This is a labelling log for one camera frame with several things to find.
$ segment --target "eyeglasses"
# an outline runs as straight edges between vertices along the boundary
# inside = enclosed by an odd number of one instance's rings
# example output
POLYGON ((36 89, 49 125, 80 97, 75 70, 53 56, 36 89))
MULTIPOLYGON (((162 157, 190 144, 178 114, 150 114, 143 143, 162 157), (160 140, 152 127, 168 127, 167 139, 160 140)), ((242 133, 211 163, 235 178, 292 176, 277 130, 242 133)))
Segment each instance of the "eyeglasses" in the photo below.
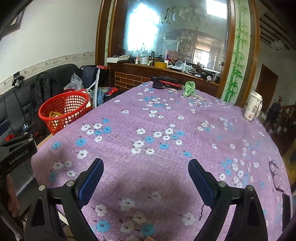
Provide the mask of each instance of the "eyeglasses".
POLYGON ((285 192, 281 186, 281 176, 278 173, 275 173, 277 168, 278 166, 276 165, 276 162, 274 160, 269 162, 269 169, 271 171, 274 187, 279 192, 285 192))

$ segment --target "purple floral tablecloth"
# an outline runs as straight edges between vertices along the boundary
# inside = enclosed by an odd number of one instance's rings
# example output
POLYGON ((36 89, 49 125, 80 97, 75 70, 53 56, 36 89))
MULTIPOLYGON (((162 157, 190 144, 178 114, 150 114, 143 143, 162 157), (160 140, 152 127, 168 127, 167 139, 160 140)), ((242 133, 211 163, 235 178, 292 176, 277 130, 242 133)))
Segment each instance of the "purple floral tablecloth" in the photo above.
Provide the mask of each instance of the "purple floral tablecloth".
MULTIPOLYGON (((274 160, 282 188, 291 196, 279 151, 257 119, 242 109, 198 91, 157 90, 151 83, 133 88, 90 111, 53 136, 32 157, 39 184, 62 186, 88 169, 95 158, 104 173, 82 211, 99 240, 191 241, 210 208, 203 208, 189 174, 195 158, 217 180, 259 196, 270 241, 282 230, 282 193, 269 169, 274 160)), ((218 240, 232 220, 231 206, 218 240)))

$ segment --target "metal screw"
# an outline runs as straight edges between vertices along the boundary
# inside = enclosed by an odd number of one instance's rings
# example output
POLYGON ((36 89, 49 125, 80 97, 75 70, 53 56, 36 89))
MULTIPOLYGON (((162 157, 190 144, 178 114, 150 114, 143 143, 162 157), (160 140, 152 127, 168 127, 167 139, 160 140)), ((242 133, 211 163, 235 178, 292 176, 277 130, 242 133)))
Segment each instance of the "metal screw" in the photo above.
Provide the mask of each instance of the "metal screw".
POLYGON ((45 189, 45 186, 44 185, 41 185, 41 186, 39 186, 39 191, 43 191, 44 189, 45 189))
POLYGON ((252 185, 248 185, 247 188, 249 191, 254 191, 254 187, 252 185))
POLYGON ((70 181, 67 181, 67 186, 68 187, 71 187, 71 186, 73 186, 73 184, 74 184, 74 181, 72 181, 72 180, 70 180, 70 181))
POLYGON ((224 182, 224 181, 220 181, 220 182, 218 182, 218 185, 220 186, 220 187, 226 187, 226 182, 224 182))

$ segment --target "basket rim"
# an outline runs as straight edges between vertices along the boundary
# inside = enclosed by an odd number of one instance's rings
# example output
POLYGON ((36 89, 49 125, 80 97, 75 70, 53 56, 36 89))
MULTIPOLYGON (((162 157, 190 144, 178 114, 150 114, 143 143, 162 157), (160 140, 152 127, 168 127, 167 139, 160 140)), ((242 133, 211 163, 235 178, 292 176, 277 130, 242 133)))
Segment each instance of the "basket rim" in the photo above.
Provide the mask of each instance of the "basket rim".
POLYGON ((67 117, 72 116, 72 115, 73 115, 73 113, 72 113, 73 111, 70 112, 70 113, 68 113, 68 114, 65 114, 65 115, 62 115, 62 116, 59 116, 59 117, 55 117, 55 118, 44 117, 44 116, 41 114, 41 110, 44 108, 44 106, 45 106, 46 104, 48 104, 49 102, 51 102, 53 98, 68 97, 68 96, 73 96, 73 95, 83 96, 83 97, 86 98, 85 103, 84 103, 82 106, 78 107, 78 108, 75 110, 76 113, 79 112, 79 111, 81 111, 84 107, 86 107, 87 103, 89 102, 89 95, 86 94, 86 93, 83 93, 83 92, 79 92, 79 91, 75 91, 75 92, 65 92, 65 93, 58 94, 58 95, 56 95, 56 96, 54 96, 54 97, 48 99, 47 101, 45 101, 45 102, 42 104, 42 106, 39 108, 39 110, 38 110, 38 116, 39 116, 39 118, 40 118, 41 120, 43 120, 43 121, 58 121, 58 120, 62 120, 62 119, 65 119, 65 118, 67 118, 67 117))

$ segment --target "blue gripper pad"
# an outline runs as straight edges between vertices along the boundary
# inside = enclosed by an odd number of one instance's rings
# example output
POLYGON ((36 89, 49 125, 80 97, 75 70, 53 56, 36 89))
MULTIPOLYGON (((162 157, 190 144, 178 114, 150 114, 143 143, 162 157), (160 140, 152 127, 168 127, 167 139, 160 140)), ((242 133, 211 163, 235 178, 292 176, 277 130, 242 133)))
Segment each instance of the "blue gripper pad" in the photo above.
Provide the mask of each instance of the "blue gripper pad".
POLYGON ((213 209, 218 193, 216 179, 211 173, 206 172, 196 159, 189 162, 188 172, 204 204, 213 209))
POLYGON ((104 163, 96 158, 87 171, 82 172, 76 179, 75 194, 78 197, 78 206, 82 208, 89 203, 104 172, 104 163))

